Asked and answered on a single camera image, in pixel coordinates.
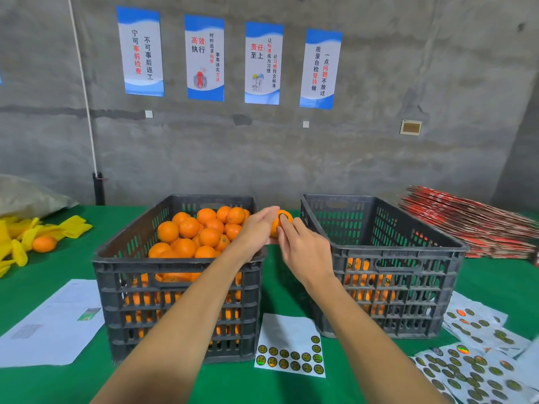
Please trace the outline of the dark grey plastic crate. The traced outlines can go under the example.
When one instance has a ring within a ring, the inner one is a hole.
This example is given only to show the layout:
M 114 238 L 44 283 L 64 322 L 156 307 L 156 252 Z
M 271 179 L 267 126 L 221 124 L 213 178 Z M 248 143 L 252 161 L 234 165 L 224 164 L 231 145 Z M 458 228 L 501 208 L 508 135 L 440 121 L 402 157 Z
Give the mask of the dark grey plastic crate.
M 301 219 L 327 238 L 344 290 L 347 258 L 367 259 L 367 273 L 400 276 L 403 313 L 371 317 L 393 339 L 434 339 L 441 332 L 469 246 L 375 196 L 303 194 Z
M 95 271 L 112 360 L 118 364 L 159 319 L 180 300 L 213 259 L 150 258 L 158 226 L 178 212 L 195 217 L 203 208 L 221 206 L 258 211 L 252 196 L 170 195 L 119 231 L 94 254 Z M 250 361 L 257 355 L 263 246 L 231 283 L 208 344 L 204 364 Z

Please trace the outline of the grey woven sack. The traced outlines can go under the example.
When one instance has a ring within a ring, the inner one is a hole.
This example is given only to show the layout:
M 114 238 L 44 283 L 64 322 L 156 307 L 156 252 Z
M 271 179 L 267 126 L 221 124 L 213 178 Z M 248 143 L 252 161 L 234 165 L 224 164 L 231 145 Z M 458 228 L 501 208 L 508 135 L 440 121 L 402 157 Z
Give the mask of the grey woven sack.
M 47 217 L 79 203 L 18 176 L 0 174 L 0 217 Z

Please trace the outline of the heap of labelled oranges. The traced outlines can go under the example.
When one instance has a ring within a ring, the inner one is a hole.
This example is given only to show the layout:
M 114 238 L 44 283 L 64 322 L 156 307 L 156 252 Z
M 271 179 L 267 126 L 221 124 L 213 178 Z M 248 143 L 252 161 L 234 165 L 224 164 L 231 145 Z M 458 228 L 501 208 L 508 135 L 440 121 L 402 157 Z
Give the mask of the heap of labelled oranges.
M 370 317 L 395 316 L 403 313 L 403 305 L 397 300 L 400 276 L 390 273 L 367 273 L 370 262 L 360 258 L 347 258 L 346 271 L 354 273 L 344 275 L 347 293 L 359 303 Z

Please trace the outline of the pile of yellow foam nets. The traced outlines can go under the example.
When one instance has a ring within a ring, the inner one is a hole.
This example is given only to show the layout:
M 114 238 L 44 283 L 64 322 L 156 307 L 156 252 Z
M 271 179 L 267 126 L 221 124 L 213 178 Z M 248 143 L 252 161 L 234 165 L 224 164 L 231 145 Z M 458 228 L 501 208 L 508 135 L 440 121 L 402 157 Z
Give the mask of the pile of yellow foam nets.
M 44 224 L 38 217 L 0 217 L 0 278 L 6 276 L 13 265 L 24 267 L 28 264 L 29 253 L 34 252 L 31 244 L 36 237 L 51 236 L 59 243 L 65 238 L 77 239 L 92 228 L 78 215 L 60 224 Z

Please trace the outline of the orange with round sticker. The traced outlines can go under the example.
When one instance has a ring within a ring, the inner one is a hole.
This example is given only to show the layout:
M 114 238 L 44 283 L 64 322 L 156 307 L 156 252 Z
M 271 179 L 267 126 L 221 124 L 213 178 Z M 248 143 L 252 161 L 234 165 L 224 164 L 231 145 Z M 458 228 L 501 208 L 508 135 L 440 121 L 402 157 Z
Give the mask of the orange with round sticker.
M 290 223 L 292 223 L 293 221 L 293 217 L 290 212 L 286 210 L 278 210 L 277 217 L 272 223 L 270 238 L 278 239 L 279 237 L 278 227 L 282 227 L 281 220 L 280 220 L 281 215 L 284 215 Z

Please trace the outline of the person's left forearm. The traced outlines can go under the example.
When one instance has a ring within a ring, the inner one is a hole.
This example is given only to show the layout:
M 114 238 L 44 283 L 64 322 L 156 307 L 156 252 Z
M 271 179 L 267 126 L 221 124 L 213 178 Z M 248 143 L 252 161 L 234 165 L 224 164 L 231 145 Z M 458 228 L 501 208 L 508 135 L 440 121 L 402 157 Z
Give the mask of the person's left forearm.
M 262 245 L 235 240 L 114 371 L 90 404 L 186 404 L 226 295 Z

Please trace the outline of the blue white wall poster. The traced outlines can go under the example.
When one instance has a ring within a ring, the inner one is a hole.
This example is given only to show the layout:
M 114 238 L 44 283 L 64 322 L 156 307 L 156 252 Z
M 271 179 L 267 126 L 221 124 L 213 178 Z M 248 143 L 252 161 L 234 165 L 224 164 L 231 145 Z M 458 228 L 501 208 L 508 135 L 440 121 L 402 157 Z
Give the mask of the blue white wall poster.
M 225 22 L 186 14 L 184 24 L 188 98 L 223 102 Z
M 246 22 L 245 103 L 279 105 L 284 26 Z
M 124 6 L 116 12 L 126 94 L 163 97 L 159 12 Z
M 301 108 L 333 108 L 341 43 L 340 32 L 307 29 L 299 103 Z

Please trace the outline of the person's left hand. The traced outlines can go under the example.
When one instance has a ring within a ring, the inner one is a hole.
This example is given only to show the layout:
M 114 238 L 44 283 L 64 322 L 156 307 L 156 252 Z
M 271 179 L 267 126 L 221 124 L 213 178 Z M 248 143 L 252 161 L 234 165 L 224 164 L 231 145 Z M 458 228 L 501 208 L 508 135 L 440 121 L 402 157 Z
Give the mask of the person's left hand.
M 270 241 L 270 232 L 273 221 L 257 221 L 256 213 L 251 215 L 242 230 L 233 240 L 234 254 L 239 261 L 246 263 Z

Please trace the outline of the white pipe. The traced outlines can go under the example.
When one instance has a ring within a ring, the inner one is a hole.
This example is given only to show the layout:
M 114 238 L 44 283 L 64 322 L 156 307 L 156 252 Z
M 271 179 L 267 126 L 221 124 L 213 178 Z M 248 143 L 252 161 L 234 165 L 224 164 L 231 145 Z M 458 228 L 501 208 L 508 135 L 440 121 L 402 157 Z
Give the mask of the white pipe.
M 83 99 L 84 99 L 84 109 L 85 109 L 85 113 L 86 113 L 87 127 L 88 127 L 88 132 L 89 132 L 89 137 L 90 137 L 93 175 L 95 175 L 95 178 L 98 179 L 99 178 L 99 171 L 98 171 L 98 162 L 97 162 L 97 156 L 96 156 L 96 150 L 95 150 L 95 141 L 94 141 L 92 117 L 91 117 L 90 103 L 89 103 L 89 99 L 88 99 L 86 79 L 85 79 L 85 76 L 84 76 L 84 64 L 83 64 L 82 53 L 81 53 L 80 44 L 79 44 L 79 37 L 78 37 L 78 32 L 77 32 L 77 23 L 76 23 L 76 19 L 75 19 L 72 0 L 67 0 L 67 4 L 68 4 L 68 11 L 69 11 L 69 14 L 70 14 L 70 19 L 71 19 L 71 26 L 72 26 L 72 32 L 73 32 L 73 37 L 74 37 L 75 48 L 76 48 L 76 52 L 77 52 L 77 61 L 78 61 L 78 66 L 79 66 L 80 80 L 81 80 L 81 86 L 82 86 L 82 91 L 83 91 Z

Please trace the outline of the loose single orange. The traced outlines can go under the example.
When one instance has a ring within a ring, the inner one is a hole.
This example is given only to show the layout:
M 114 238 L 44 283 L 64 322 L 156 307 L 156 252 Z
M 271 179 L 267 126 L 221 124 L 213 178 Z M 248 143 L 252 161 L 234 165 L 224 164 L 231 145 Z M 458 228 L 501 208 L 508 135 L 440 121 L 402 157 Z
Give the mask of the loose single orange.
M 49 253 L 57 248 L 58 240 L 51 236 L 36 237 L 31 249 L 37 253 Z

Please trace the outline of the white sheet of round stickers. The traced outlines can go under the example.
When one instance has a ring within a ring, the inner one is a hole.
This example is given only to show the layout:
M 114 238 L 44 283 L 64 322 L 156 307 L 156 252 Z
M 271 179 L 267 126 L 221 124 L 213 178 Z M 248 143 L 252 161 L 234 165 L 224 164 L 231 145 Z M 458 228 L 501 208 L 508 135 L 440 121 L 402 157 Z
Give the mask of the white sheet of round stickers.
M 530 340 L 505 329 L 496 319 L 457 318 L 444 325 L 461 342 L 478 351 L 500 351 L 515 358 L 531 345 Z
M 504 353 L 455 343 L 410 359 L 449 404 L 539 404 L 539 389 Z
M 483 348 L 510 347 L 503 326 L 508 314 L 452 292 L 442 327 L 457 339 Z
M 254 368 L 325 378 L 321 335 L 314 321 L 265 313 Z

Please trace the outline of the person's right hand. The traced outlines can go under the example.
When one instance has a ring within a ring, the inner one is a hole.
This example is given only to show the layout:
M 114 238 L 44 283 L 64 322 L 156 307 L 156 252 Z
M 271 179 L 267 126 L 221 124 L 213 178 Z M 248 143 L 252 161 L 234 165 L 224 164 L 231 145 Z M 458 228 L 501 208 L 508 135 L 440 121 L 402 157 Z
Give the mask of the person's right hand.
M 291 246 L 290 258 L 283 261 L 306 291 L 312 292 L 336 281 L 329 241 L 307 228 L 299 217 L 292 223 L 284 215 L 280 220 Z

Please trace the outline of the black pipe base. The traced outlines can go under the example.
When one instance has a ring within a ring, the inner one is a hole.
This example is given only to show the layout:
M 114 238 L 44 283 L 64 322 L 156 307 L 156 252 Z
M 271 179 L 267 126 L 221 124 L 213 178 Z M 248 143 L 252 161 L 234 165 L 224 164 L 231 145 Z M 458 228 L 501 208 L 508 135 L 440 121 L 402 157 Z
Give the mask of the black pipe base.
M 104 177 L 101 172 L 92 173 L 96 206 L 105 206 Z

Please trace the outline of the green table cloth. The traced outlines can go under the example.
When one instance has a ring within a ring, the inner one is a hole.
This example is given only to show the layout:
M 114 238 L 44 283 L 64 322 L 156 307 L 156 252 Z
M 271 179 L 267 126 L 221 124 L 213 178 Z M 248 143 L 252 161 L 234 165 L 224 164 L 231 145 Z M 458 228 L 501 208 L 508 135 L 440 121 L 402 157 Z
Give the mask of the green table cloth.
M 93 228 L 76 240 L 64 239 L 50 253 L 31 253 L 29 263 L 13 266 L 0 279 L 0 336 L 24 319 L 69 280 L 94 279 L 93 253 L 144 207 L 77 206 L 49 219 L 58 224 L 72 215 Z M 263 271 L 261 313 L 311 316 L 304 288 L 268 246 Z M 539 335 L 539 268 L 523 260 L 466 258 L 455 290 L 509 315 L 505 328 L 533 340 Z M 336 340 L 323 339 L 326 378 L 257 369 L 254 362 L 203 366 L 193 404 L 355 404 L 364 403 Z M 102 327 L 67 366 L 0 368 L 0 404 L 87 404 L 116 366 Z

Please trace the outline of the stack of red flat cartons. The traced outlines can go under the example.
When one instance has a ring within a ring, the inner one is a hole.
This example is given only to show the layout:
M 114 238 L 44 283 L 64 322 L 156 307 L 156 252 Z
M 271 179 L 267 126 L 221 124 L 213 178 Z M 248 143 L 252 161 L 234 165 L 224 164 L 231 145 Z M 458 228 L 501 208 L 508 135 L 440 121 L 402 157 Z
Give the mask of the stack of red flat cartons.
M 417 185 L 398 205 L 467 243 L 468 258 L 530 260 L 539 251 L 539 221 L 515 212 Z

